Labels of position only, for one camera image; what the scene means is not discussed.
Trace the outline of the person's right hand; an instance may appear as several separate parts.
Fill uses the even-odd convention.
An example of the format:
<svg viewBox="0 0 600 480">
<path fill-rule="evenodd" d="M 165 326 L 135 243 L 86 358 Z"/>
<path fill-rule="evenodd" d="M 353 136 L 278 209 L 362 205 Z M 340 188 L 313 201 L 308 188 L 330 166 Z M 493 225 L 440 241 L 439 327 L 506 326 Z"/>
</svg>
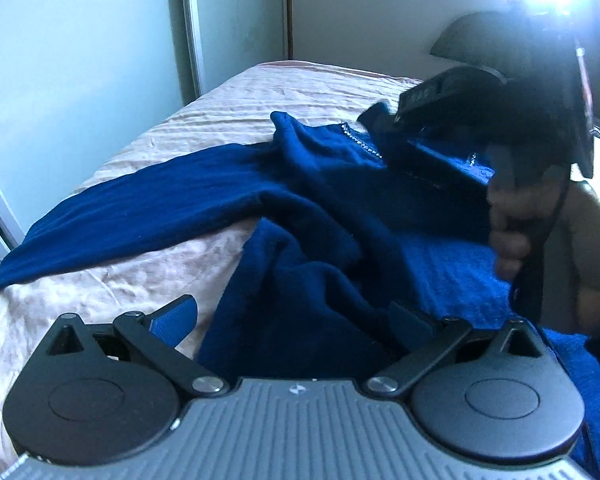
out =
<svg viewBox="0 0 600 480">
<path fill-rule="evenodd" d="M 563 334 L 600 336 L 600 200 L 585 182 L 545 178 L 488 187 L 495 273 L 520 316 Z"/>
</svg>

